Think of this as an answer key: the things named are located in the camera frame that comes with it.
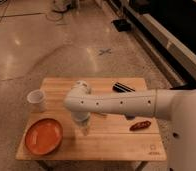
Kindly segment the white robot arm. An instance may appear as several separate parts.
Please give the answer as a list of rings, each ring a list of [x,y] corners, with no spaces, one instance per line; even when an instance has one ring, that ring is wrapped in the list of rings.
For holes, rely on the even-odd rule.
[[[168,169],[196,171],[196,89],[93,94],[85,81],[77,81],[63,104],[76,122],[87,120],[90,112],[170,120]]]

